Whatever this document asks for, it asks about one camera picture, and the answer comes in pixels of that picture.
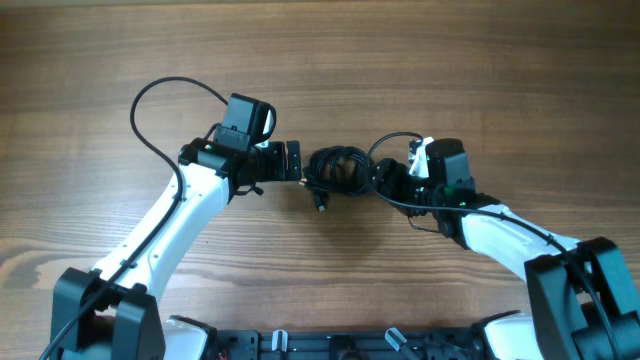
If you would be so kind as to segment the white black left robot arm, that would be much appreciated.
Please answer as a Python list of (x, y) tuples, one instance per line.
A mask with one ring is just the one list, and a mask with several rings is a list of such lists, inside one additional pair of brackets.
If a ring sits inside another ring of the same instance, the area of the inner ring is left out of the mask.
[(273, 142), (276, 110), (234, 94), (221, 123), (187, 144), (160, 198), (117, 248), (89, 271), (67, 269), (53, 293), (45, 359), (203, 359), (215, 328), (181, 316), (162, 321), (159, 302), (200, 232), (260, 182), (297, 181), (296, 141)]

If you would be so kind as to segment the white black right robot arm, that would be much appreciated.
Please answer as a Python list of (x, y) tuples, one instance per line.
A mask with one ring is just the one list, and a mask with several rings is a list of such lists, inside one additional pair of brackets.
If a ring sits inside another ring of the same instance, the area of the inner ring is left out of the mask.
[(368, 159), (365, 183), (407, 217), (498, 262), (527, 286), (531, 312), (479, 327), (493, 359), (636, 359), (639, 293), (616, 244), (553, 233), (479, 193), (462, 142), (412, 134), (408, 161)]

